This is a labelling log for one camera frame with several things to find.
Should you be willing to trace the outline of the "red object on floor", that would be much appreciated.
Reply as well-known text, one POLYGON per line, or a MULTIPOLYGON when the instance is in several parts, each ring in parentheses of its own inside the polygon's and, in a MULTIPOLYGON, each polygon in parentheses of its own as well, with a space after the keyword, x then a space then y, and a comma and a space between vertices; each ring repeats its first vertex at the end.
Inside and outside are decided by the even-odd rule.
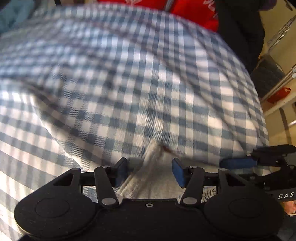
POLYGON ((291 89, 289 87, 283 87, 278 92, 276 92, 271 97, 269 97, 267 99, 267 102, 274 104, 274 103, 286 98, 290 92, 291 92, 291 89))

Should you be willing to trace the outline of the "red jacket person torso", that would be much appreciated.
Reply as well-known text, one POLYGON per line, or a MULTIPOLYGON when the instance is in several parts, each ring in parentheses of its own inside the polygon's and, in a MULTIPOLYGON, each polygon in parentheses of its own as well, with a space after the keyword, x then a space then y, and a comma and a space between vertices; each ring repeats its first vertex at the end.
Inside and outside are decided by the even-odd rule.
POLYGON ((217 32, 219 27, 214 0, 106 0, 105 2, 167 11, 213 32, 217 32))

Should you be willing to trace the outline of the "dark grey folded cloth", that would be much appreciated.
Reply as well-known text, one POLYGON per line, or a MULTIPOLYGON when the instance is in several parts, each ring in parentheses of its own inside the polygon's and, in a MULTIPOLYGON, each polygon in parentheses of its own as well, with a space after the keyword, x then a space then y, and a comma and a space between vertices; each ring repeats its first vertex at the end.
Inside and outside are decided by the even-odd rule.
POLYGON ((257 67, 250 75, 259 98, 263 98, 284 76, 281 66, 267 54, 260 58, 257 67))

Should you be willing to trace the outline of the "grey printed pants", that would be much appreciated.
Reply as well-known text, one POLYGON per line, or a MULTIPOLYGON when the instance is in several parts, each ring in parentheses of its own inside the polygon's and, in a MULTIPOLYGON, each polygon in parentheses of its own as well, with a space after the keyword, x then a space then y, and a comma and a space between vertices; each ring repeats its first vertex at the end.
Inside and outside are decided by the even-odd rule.
POLYGON ((185 166, 197 166, 209 173, 217 173, 218 167, 180 156, 152 140, 141 159, 131 158, 128 163, 130 174, 116 189, 119 200, 169 199, 181 200, 181 188, 172 172, 173 158, 179 158, 185 166))

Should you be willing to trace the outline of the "blue checkered bed sheet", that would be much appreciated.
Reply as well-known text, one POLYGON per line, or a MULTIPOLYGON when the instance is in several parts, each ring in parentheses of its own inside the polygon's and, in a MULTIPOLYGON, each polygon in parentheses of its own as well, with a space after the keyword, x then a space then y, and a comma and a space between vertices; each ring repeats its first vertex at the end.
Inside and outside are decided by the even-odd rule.
POLYGON ((71 168, 165 146, 218 165, 268 145, 259 98, 218 33, 121 4, 61 6, 1 35, 1 240, 17 203, 71 168))

